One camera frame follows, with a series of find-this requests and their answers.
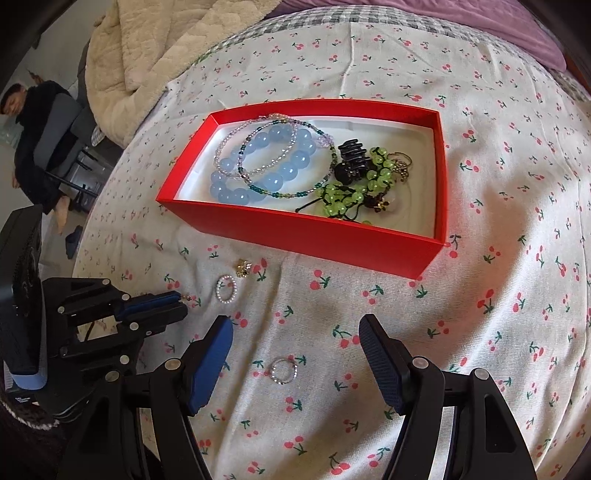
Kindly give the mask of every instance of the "black jacket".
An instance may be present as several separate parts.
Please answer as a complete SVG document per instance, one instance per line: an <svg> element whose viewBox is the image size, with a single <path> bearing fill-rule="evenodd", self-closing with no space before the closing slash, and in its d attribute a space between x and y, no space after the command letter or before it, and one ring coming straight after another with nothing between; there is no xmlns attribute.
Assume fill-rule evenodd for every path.
<svg viewBox="0 0 591 480"><path fill-rule="evenodd" d="M17 151L14 155L16 166L34 164L33 152L43 134L43 129L47 124L47 119L51 112L53 100L55 100L58 93L69 95L66 89L51 80L27 90L25 105L16 118L16 122L23 127L21 138L18 141ZM47 170L52 170L62 163L75 143L76 137L71 132L66 132L53 151L47 165Z"/></svg>

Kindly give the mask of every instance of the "bed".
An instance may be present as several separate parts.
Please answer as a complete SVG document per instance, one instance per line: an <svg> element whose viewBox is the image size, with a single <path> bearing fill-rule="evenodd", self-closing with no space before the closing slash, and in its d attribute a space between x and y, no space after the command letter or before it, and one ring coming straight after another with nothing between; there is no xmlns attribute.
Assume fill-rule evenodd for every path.
<svg viewBox="0 0 591 480"><path fill-rule="evenodd" d="M568 92L524 50L483 31L350 6L260 22L168 84L98 198L74 274L109 277L133 295L174 288L190 298L186 320L146 340L141 371L180 356L218 314L233 319L227 364L192 420L214 479L382 475L402 421L359 346L365 313L441 368L489 370L538 478L566 476L591 426L591 112L578 82L560 78ZM449 240L421 277L205 235L155 203L210 112L293 98L440 112ZM215 283L241 258L253 273L222 306ZM112 327L99 325L93 334ZM299 364L285 386L268 376L282 356ZM443 476L451 419L447 412L432 479ZM142 420L155 449L148 411Z"/></svg>

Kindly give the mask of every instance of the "white fleece blanket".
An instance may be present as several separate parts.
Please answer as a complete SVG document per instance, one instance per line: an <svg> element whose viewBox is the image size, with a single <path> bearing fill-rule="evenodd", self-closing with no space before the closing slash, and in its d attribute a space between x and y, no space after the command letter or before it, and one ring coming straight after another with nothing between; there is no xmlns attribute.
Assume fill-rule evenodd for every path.
<svg viewBox="0 0 591 480"><path fill-rule="evenodd" d="M279 0L115 0L90 39L86 87L101 130L125 147L166 84Z"/></svg>

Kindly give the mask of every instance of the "jewelry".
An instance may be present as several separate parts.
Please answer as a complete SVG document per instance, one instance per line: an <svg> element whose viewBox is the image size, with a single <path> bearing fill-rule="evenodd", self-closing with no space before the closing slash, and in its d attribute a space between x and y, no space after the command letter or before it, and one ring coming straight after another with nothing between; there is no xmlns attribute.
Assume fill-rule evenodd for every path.
<svg viewBox="0 0 591 480"><path fill-rule="evenodd" d="M339 145L339 150L342 161L335 167L335 178L343 185L360 180L374 166L371 158L365 155L367 150L356 138Z"/></svg>
<svg viewBox="0 0 591 480"><path fill-rule="evenodd" d="M224 285L223 283L226 280L229 280L228 284ZM230 295L230 298L228 298L227 300L222 299L222 295L220 294L220 291L224 286L232 287L232 295ZM221 276L216 283L216 298L222 303L232 303L234 300L236 300L236 295L238 295L238 285L236 285L236 280L234 279L234 277L231 275Z"/></svg>
<svg viewBox="0 0 591 480"><path fill-rule="evenodd" d="M252 268L252 263L247 262L246 260L243 260L242 258L238 261L238 264L235 267L236 270L236 276L238 278L244 278L246 277Z"/></svg>
<svg viewBox="0 0 591 480"><path fill-rule="evenodd" d="M371 208L374 212L383 212L390 202L385 200L385 196L390 191L396 179L392 179L393 174L400 176L400 181L405 182L408 179L408 168L413 160L402 152L388 154L386 149L375 147L370 150L371 158L365 157L366 150L357 139L349 140L339 146L343 154L343 161L335 167L335 176L337 171L340 174L341 182L329 183L318 190L319 198L303 205L295 210L296 213L302 211L309 205L320 200L324 202L324 214L328 218L336 218L354 222L361 206ZM365 178L353 187L348 186L354 179ZM348 211L357 207L353 218L347 215Z"/></svg>
<svg viewBox="0 0 591 480"><path fill-rule="evenodd" d="M291 376L291 378L287 378L287 379L279 379L275 376L275 369L277 368L277 365L282 363L282 362L287 362L289 364L291 364L291 366L294 369L293 375ZM279 384L279 385L286 385L290 382L293 382L297 377L297 364L295 361L290 360L288 358L280 358L279 360L275 360L272 364L271 364L271 379Z"/></svg>
<svg viewBox="0 0 591 480"><path fill-rule="evenodd" d="M313 191L321 188L322 185L324 185L326 182L328 182L330 176L332 175L333 169L339 160L339 157L336 154L335 144L333 141L331 141L329 139L329 136L326 135L322 130L316 128L314 125L312 125L308 122L302 122L302 121L296 120L294 118L281 118L278 120L274 120L274 122L276 122L278 124L293 123L293 124L297 124L297 125L302 125L304 127L312 129L319 136L324 137L323 141L328 143L329 148L330 148L330 155L332 157L332 161L330 162L330 167L329 167L328 173L322 178L322 180L320 182L316 183L314 185L314 187L312 187L310 190L303 190L302 192L296 192L296 193L272 192L268 188L263 188L263 187L268 187L269 185L271 185L271 186L274 186L275 188L277 188L277 190L279 190L283 186L283 180L284 180L283 177L279 174L271 173L266 176L266 178L265 178L266 183L263 183L262 185L254 184L249 176L249 173L242 167L242 161L244 159L246 146L252 140L252 137L260 131L261 127L257 128L253 133L248 135L246 137L246 140L244 141L244 143L240 146L240 150L238 152L238 173L244 179L244 183L246 183L251 190L258 193L259 195L269 195L274 198L305 197L305 196L309 195L310 193L312 193ZM301 155L301 153L304 153L304 152L301 152L300 150L297 150L296 152L294 152L292 154L292 158L291 158L292 162L294 162L294 163L299 162L300 159L294 158L294 156L300 155L300 157L302 157L301 158L302 162L305 163L305 166L308 166L308 164L310 162L309 156L305 155L305 153L304 153L304 155Z"/></svg>
<svg viewBox="0 0 591 480"><path fill-rule="evenodd" d="M232 130L227 136L226 138L224 138L218 148L216 149L215 155L213 157L213 165L216 167L217 172L219 172L222 176L227 177L227 178L240 178L240 174L237 172L234 172L232 170L234 170L234 168L236 168L236 161L238 160L238 148L234 148L232 149L232 152L230 153L230 156L228 158L223 158L220 159L220 157L222 156L222 150L224 148L224 146L228 143L228 141L234 136L236 135L240 130L246 128L248 125L256 123L258 121L262 121L262 120L267 120L267 119L277 119L277 118L286 118L285 115L282 115L280 113L272 113L270 115L266 115L266 116L260 116L257 120L247 120L246 122L242 123L240 126L238 126L237 128L235 128L234 130ZM269 127L271 125L274 125L273 122L267 123L265 125L263 125L261 127L261 130ZM252 142L249 142L249 144L247 145L246 148L246 154L248 155L249 153L254 152L255 150L259 149L259 148L265 148L269 145L269 143L271 141L274 142L279 142L281 140L286 140L286 137L289 137L289 144L287 145L286 148L283 148L281 150L281 155L279 155L277 158L274 158L273 160L271 160L269 162L268 165L261 165L258 168L255 168L254 170L252 170L251 172L249 172L251 175L256 175L258 173L263 173L265 170L268 170L269 168L275 166L277 163L279 163L281 160L283 160L285 158L285 156L289 153L289 151L293 148L293 146L296 144L297 141L297 128L294 125L291 128L291 132L289 131L289 129L285 130L285 129L272 129L272 131L270 131L268 134L266 132L262 132L259 135L257 135ZM217 181L217 177L216 180L214 180L214 175L212 175L212 181Z"/></svg>
<svg viewBox="0 0 591 480"><path fill-rule="evenodd" d="M242 151L244 157L259 147L266 147L271 140L284 140L291 132L290 144L287 149L283 149L283 153L279 157L272 160L269 165L263 165L261 168L253 170L252 172L246 172L247 175L260 173L270 166L275 165L287 155L294 143L297 142L297 150L291 154L288 161L281 163L276 172L267 174L262 180L254 184L256 187L260 188L264 187L270 190L279 190L283 187L284 181L293 180L297 177L298 170L306 168L310 164L310 157L316 152L317 147L309 130L305 128L296 128L301 122L297 122L278 113L274 113L273 118L274 120L272 122L258 127L251 135L247 136L246 141L242 144ZM267 134L262 130L268 126L272 127ZM238 152L236 152L236 149L232 152L239 155L240 149ZM220 165L224 168L233 169L236 166L235 161L235 159L225 158L220 162ZM258 192L249 191L244 188L238 188L235 190L227 188L226 179L222 175L226 173L228 172L218 168L218 170L213 172L211 176L212 186L210 188L210 194L212 197L217 198L218 202L245 206L250 202L258 202L265 199L265 195ZM232 174L232 176L240 177L241 175L238 173Z"/></svg>

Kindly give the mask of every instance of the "screw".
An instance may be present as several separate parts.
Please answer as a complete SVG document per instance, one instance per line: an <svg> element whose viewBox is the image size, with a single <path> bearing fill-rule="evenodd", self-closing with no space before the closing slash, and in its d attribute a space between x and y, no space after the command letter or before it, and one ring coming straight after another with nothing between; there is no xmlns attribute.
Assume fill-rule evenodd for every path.
<svg viewBox="0 0 591 480"><path fill-rule="evenodd" d="M164 368L166 370L176 370L180 366L181 361L178 358L171 358L169 360L166 360L166 363L164 364Z"/></svg>
<svg viewBox="0 0 591 480"><path fill-rule="evenodd" d="M413 358L413 365L422 370L423 368L427 368L429 366L429 360L423 358L422 356L418 356Z"/></svg>
<svg viewBox="0 0 591 480"><path fill-rule="evenodd" d="M119 379L119 372L117 370L111 370L105 375L107 382L115 382Z"/></svg>
<svg viewBox="0 0 591 480"><path fill-rule="evenodd" d="M474 376L476 378L480 378L481 380L488 380L488 377L490 377L488 372L483 368L477 368L476 370L474 370Z"/></svg>

